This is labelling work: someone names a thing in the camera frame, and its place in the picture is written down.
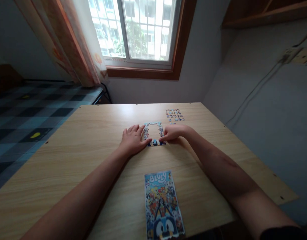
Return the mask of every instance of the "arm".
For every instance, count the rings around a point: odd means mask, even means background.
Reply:
[[[298,227],[238,164],[189,126],[167,126],[160,141],[179,136],[189,142],[212,183],[236,209],[254,239],[268,228]]]
[[[21,239],[82,239],[126,160],[152,140],[141,142],[143,129],[144,126],[139,128],[139,125],[125,129],[120,146]]]

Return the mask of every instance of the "wall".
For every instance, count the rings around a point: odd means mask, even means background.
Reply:
[[[23,78],[61,80],[51,59],[13,0],[0,1],[1,59],[11,64]]]
[[[220,26],[228,4],[198,0],[179,81],[111,78],[113,102],[201,102],[221,63]]]
[[[283,51],[306,34],[307,20],[240,31],[204,105],[226,123]],[[305,224],[307,66],[284,65],[227,126],[299,195],[299,200],[281,208],[299,224]]]

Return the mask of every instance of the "blue checkered blanket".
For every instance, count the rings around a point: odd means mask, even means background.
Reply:
[[[0,96],[0,188],[81,105],[102,87],[30,82]]]

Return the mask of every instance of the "wooden shelf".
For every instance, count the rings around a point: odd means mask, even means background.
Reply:
[[[288,3],[295,1],[298,3],[287,5]],[[248,0],[232,0],[228,7],[226,17],[222,23],[222,27],[238,29],[249,28],[307,18],[307,1],[258,0],[257,2],[257,6],[261,7],[256,11],[254,5],[252,5],[252,12],[258,12],[258,14],[252,15],[250,14],[250,7],[248,7],[248,4],[250,4]],[[241,4],[243,3],[247,4],[244,11],[241,10]]]

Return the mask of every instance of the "curtain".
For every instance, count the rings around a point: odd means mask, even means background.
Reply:
[[[14,1],[65,81],[108,82],[88,1]]]

